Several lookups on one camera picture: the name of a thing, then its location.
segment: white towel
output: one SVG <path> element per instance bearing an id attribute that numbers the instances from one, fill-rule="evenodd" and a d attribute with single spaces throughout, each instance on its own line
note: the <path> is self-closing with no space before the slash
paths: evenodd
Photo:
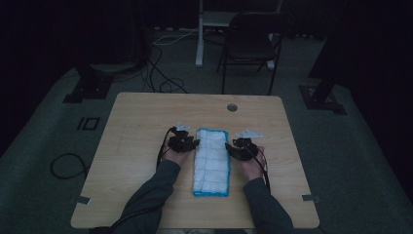
<path id="1" fill-rule="evenodd" d="M 226 131 L 198 129 L 200 145 L 195 155 L 194 190 L 197 197 L 229 194 L 230 157 L 225 143 Z"/>

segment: black chair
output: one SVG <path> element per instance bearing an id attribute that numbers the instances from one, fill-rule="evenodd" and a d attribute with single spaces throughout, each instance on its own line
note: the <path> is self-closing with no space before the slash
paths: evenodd
<path id="1" fill-rule="evenodd" d="M 219 59 L 219 71 L 224 65 L 221 94 L 225 90 L 227 65 L 260 64 L 260 71 L 267 60 L 274 61 L 268 95 L 271 94 L 282 50 L 282 39 L 290 32 L 294 17 L 290 13 L 257 13 L 247 12 L 235 15 L 230 21 L 225 35 L 225 44 Z"/>

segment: gray carpet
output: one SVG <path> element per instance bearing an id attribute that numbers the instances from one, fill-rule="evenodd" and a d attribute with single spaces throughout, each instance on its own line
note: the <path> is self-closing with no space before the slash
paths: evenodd
<path id="1" fill-rule="evenodd" d="M 185 32 L 164 31 L 155 36 L 168 34 Z M 206 39 L 201 68 L 195 67 L 195 36 L 159 46 L 163 52 L 159 69 L 168 78 L 181 79 L 183 88 L 191 94 L 220 92 L 221 73 L 215 69 L 222 37 L 206 35 Z M 412 204 L 350 92 L 339 86 L 333 90 L 348 115 L 305 107 L 298 86 L 319 82 L 307 76 L 321 47 L 322 42 L 314 39 L 285 40 L 273 89 L 273 95 L 283 100 L 310 188 L 322 199 L 316 204 L 320 227 L 325 233 L 413 233 Z M 155 62 L 158 54 L 154 49 L 151 60 Z M 120 68 L 97 67 L 106 71 Z M 256 73 L 254 67 L 229 67 L 226 94 L 265 95 L 270 76 L 271 72 L 266 69 Z M 142 77 L 144 74 L 118 76 L 107 99 L 84 100 L 80 104 L 62 103 L 79 79 L 74 69 L 56 82 L 0 159 L 0 233 L 88 233 L 70 226 L 75 198 L 82 190 L 84 177 L 60 180 L 51 175 L 49 166 L 58 155 L 68 152 L 80 155 L 87 165 L 91 164 L 116 95 L 152 92 Z M 154 73 L 152 78 L 158 89 L 164 79 L 159 73 Z M 83 117 L 100 117 L 95 131 L 78 130 Z M 70 175 L 82 168 L 75 158 L 65 158 L 59 161 L 56 170 Z M 319 229 L 296 232 L 322 233 Z"/>

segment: person's arm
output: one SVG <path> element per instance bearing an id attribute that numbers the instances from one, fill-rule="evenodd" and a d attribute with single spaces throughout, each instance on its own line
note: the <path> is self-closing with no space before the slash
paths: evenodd
<path id="1" fill-rule="evenodd" d="M 262 153 L 258 153 L 258 161 L 264 165 Z M 265 186 L 263 172 L 253 160 L 241 162 L 241 167 L 248 183 L 244 186 L 244 194 L 249 204 L 255 229 L 258 234 L 293 233 L 291 218 Z"/>
<path id="2" fill-rule="evenodd" d="M 166 145 L 162 163 L 155 174 L 128 200 L 121 218 L 139 211 L 162 206 L 172 194 L 172 186 L 176 182 L 180 166 L 190 154 L 192 154 L 192 151 L 176 153 Z M 161 215 L 162 210 L 157 209 L 156 211 L 134 216 L 120 224 L 113 233 L 156 233 Z"/>

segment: person's hand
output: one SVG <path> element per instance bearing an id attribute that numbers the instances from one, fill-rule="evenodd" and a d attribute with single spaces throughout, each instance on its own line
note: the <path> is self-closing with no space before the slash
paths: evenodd
<path id="1" fill-rule="evenodd" d="M 264 166 L 265 161 L 264 156 L 262 155 L 264 153 L 264 147 L 258 146 L 258 149 L 259 150 L 256 159 L 258 160 L 258 162 L 260 162 L 262 166 Z M 240 165 L 243 170 L 243 174 L 245 178 L 248 179 L 248 181 L 263 176 L 262 169 L 253 158 L 248 161 L 240 161 Z"/>
<path id="2" fill-rule="evenodd" d="M 182 164 L 185 161 L 185 159 L 188 158 L 188 156 L 192 155 L 193 153 L 194 153 L 194 150 L 191 150 L 185 153 L 176 153 L 175 151 L 173 151 L 173 149 L 169 148 L 168 141 L 167 141 L 165 142 L 164 156 L 162 158 L 164 160 L 171 160 L 172 162 L 177 163 L 179 167 L 182 167 Z"/>

